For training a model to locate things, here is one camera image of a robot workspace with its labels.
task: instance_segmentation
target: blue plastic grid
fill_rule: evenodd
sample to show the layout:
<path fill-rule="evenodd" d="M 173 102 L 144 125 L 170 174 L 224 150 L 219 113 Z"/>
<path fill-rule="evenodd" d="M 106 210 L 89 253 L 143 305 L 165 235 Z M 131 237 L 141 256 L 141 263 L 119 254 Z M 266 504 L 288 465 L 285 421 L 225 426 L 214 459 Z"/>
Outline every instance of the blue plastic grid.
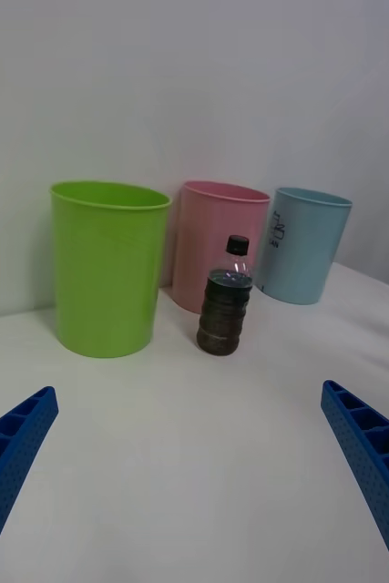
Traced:
<path fill-rule="evenodd" d="M 389 550 L 389 420 L 333 381 L 322 409 Z"/>
<path fill-rule="evenodd" d="M 46 387 L 0 418 L 0 534 L 57 413 L 55 389 Z"/>

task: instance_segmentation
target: blue object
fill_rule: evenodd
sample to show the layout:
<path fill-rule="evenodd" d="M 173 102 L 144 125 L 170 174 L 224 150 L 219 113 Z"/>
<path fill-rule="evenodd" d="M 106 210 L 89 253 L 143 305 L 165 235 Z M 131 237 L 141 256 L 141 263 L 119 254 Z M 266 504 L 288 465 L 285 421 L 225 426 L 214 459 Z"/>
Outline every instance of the blue object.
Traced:
<path fill-rule="evenodd" d="M 389 420 L 333 381 L 322 409 L 389 550 Z"/>
<path fill-rule="evenodd" d="M 260 256 L 260 290 L 282 302 L 318 302 L 351 207 L 325 192 L 277 189 Z"/>
<path fill-rule="evenodd" d="M 57 413 L 55 389 L 46 387 L 0 418 L 0 534 Z"/>

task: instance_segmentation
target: plastic cup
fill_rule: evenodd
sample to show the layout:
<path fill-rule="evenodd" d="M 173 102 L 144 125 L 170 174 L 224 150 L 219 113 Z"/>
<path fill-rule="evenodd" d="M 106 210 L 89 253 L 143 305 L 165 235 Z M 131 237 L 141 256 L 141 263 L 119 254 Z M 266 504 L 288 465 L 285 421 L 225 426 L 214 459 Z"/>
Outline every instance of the plastic cup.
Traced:
<path fill-rule="evenodd" d="M 318 302 L 351 207 L 325 192 L 277 189 L 259 262 L 260 290 L 283 302 Z"/>
<path fill-rule="evenodd" d="M 200 313 L 210 270 L 226 250 L 230 235 L 250 240 L 254 263 L 270 196 L 235 184 L 192 180 L 182 187 L 173 300 Z"/>
<path fill-rule="evenodd" d="M 51 189 L 57 335 L 85 356 L 124 356 L 152 335 L 170 199 L 110 182 Z"/>

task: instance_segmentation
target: green plastic cup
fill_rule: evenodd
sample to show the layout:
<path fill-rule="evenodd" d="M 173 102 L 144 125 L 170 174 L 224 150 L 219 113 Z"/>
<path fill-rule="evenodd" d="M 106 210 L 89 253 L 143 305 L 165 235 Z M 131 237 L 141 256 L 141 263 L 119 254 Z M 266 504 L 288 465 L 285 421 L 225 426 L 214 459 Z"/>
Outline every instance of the green plastic cup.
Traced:
<path fill-rule="evenodd" d="M 170 199 L 111 182 L 51 189 L 56 325 L 74 353 L 115 357 L 153 332 Z"/>

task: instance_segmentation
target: light blue plastic cup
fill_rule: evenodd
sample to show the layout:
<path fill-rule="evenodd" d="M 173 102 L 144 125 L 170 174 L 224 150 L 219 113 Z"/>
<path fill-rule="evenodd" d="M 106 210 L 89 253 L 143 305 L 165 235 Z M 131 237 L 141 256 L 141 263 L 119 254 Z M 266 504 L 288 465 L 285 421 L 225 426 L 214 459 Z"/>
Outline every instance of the light blue plastic cup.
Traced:
<path fill-rule="evenodd" d="M 258 263 L 260 290 L 282 302 L 318 302 L 351 207 L 325 192 L 277 189 Z"/>

